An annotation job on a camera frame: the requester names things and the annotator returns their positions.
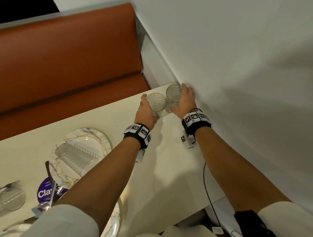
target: white shirt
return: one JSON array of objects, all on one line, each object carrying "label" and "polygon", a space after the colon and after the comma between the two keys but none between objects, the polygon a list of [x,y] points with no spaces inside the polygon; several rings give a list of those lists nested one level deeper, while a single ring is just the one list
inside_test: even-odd
[{"label": "white shirt", "polygon": [[[291,202],[277,202],[263,208],[259,217],[277,237],[312,237],[313,216]],[[21,237],[98,237],[96,222],[80,209],[70,205],[56,205],[43,214]],[[158,237],[141,234],[137,237]],[[216,237],[199,225],[180,229],[170,226],[163,237]]]}]

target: cable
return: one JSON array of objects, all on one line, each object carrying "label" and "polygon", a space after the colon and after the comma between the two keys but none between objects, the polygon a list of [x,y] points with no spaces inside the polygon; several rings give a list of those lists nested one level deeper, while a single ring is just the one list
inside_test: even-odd
[{"label": "cable", "polygon": [[217,217],[217,214],[216,214],[216,212],[215,212],[215,210],[214,210],[214,207],[213,207],[213,205],[212,205],[211,199],[210,199],[209,194],[208,194],[208,191],[207,191],[207,187],[206,187],[206,185],[205,185],[204,171],[205,171],[205,165],[206,165],[206,164],[207,164],[207,163],[204,163],[204,167],[203,167],[203,183],[204,183],[205,191],[207,192],[207,196],[208,196],[208,198],[209,198],[211,207],[212,207],[212,209],[213,209],[213,211],[214,211],[214,214],[215,214],[215,216],[216,216],[216,219],[217,219],[217,221],[218,221],[218,224],[219,224],[220,227],[222,227],[222,226],[221,226],[221,223],[219,222],[219,219],[218,219],[218,217]]}]

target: clear glass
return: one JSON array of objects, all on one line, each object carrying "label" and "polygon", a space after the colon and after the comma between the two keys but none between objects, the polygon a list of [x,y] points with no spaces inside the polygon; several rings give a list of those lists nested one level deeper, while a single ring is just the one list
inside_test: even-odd
[{"label": "clear glass", "polygon": [[83,177],[98,163],[98,158],[69,143],[60,145],[55,154],[80,177]]},{"label": "clear glass", "polygon": [[170,85],[166,89],[166,98],[167,98],[167,107],[166,107],[166,112],[172,113],[170,110],[170,106],[178,106],[178,102],[180,99],[180,94],[182,92],[182,87],[180,85]]},{"label": "clear glass", "polygon": [[0,208],[6,211],[20,209],[26,200],[26,194],[18,186],[6,189],[0,196]]},{"label": "clear glass", "polygon": [[166,107],[166,99],[160,93],[152,93],[147,96],[147,101],[154,115],[161,115]]}]

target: fork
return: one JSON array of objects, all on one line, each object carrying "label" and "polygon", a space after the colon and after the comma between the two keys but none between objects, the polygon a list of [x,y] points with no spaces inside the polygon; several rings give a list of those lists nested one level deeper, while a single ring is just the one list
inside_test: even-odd
[{"label": "fork", "polygon": [[15,186],[18,186],[19,184],[20,184],[20,181],[17,180],[17,181],[15,181],[15,182],[12,182],[12,183],[9,183],[9,184],[3,186],[2,188],[0,188],[0,195],[1,195],[5,190],[7,190],[7,189],[9,189],[9,188],[12,188],[12,187],[15,187]]}]

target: purple label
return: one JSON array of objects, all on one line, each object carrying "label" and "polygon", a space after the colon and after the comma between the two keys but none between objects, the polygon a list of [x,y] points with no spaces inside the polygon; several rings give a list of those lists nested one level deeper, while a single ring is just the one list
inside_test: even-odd
[{"label": "purple label", "polygon": [[[57,184],[56,190],[55,190],[55,194],[57,193],[57,191],[59,190],[61,186]],[[61,192],[60,197],[62,197],[68,189],[64,189]],[[52,187],[51,187],[51,183],[50,183],[50,179],[49,177],[46,178],[44,181],[42,181],[42,183],[39,185],[38,191],[37,191],[37,200],[39,203],[41,202],[46,202],[46,201],[50,201],[50,197],[51,197],[51,191],[52,191]]]}]

